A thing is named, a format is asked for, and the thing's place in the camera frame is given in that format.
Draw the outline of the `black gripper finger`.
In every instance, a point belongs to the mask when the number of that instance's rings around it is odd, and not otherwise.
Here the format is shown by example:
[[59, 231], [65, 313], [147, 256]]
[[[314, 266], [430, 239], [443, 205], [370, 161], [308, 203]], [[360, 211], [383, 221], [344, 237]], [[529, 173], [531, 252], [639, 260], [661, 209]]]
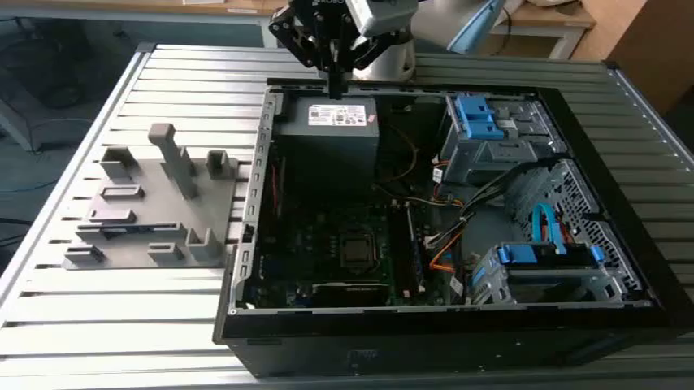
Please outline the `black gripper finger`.
[[270, 32], [306, 67], [315, 67], [327, 74], [327, 93], [338, 98], [338, 67], [332, 59], [331, 37], [324, 24], [312, 19], [314, 29], [298, 26], [294, 18], [275, 18], [270, 22]]
[[347, 83], [355, 81], [399, 82], [414, 77], [414, 36], [402, 33], [395, 45], [391, 45], [378, 58], [363, 68], [352, 69], [340, 76], [342, 93]]

